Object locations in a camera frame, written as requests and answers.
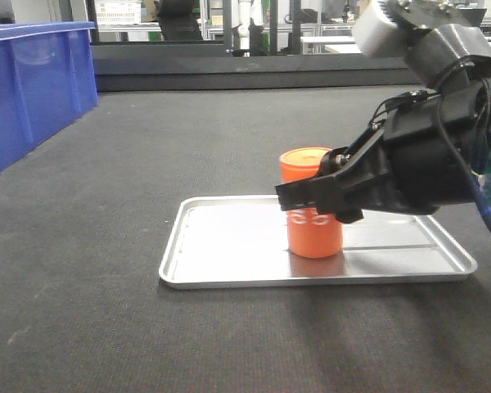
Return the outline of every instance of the floor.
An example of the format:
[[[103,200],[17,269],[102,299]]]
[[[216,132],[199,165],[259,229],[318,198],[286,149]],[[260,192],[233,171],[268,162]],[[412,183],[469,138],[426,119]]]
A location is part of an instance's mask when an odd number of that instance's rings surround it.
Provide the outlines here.
[[[273,194],[282,152],[349,144],[404,89],[102,95],[0,174],[0,393],[491,392],[491,237],[473,205],[435,215],[479,263],[463,282],[157,278],[181,201]]]

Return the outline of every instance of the metal tray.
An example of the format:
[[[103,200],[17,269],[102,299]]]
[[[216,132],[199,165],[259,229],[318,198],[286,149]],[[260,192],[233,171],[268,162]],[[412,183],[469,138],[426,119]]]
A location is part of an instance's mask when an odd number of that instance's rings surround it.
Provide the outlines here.
[[[475,260],[430,216],[364,211],[344,248],[310,260],[287,250],[276,196],[192,198],[180,205],[160,264],[178,289],[459,281]]]

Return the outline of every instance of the blue storage bin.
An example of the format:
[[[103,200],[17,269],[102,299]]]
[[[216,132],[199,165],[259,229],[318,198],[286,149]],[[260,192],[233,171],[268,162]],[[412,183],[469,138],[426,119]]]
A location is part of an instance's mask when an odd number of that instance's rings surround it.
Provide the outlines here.
[[[97,105],[89,29],[0,25],[0,171]]]

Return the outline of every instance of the orange cylinder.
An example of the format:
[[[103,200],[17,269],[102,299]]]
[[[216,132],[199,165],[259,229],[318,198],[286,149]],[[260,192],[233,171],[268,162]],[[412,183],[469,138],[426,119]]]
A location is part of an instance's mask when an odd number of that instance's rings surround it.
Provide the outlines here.
[[[318,172],[320,160],[330,149],[305,147],[280,156],[282,182],[309,178]],[[334,215],[319,215],[314,208],[287,211],[289,249],[307,258],[325,258],[342,249],[342,226]]]

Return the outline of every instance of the tray rim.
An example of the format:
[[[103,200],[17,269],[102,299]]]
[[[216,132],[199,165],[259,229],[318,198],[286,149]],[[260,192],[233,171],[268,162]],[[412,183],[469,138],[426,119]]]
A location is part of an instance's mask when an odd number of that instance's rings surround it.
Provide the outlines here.
[[[439,235],[433,233],[429,228],[429,224],[434,226],[439,231],[440,235],[444,236],[444,240],[448,241],[451,247],[455,249],[463,258],[469,261],[469,268],[465,271],[455,271],[452,273],[411,273],[402,275],[376,275],[366,274],[352,277],[320,277],[320,278],[305,278],[293,277],[283,279],[266,279],[266,280],[227,280],[227,281],[175,281],[167,273],[166,268],[168,261],[171,258],[174,243],[178,238],[178,227],[184,220],[184,212],[189,209],[189,205],[199,201],[276,201],[276,195],[230,195],[230,196],[194,196],[187,198],[180,203],[176,214],[171,233],[167,241],[164,255],[158,268],[160,279],[166,282],[170,287],[176,289],[211,289],[211,288],[238,288],[238,287],[293,287],[299,286],[305,282],[305,286],[317,285],[363,285],[363,284],[390,284],[390,283],[421,283],[421,282],[458,282],[462,281],[478,269],[478,264],[471,254],[431,215],[411,215],[418,222],[422,229],[426,231],[435,240],[439,240]],[[446,256],[451,257],[448,248],[437,242],[438,247],[442,248]]]

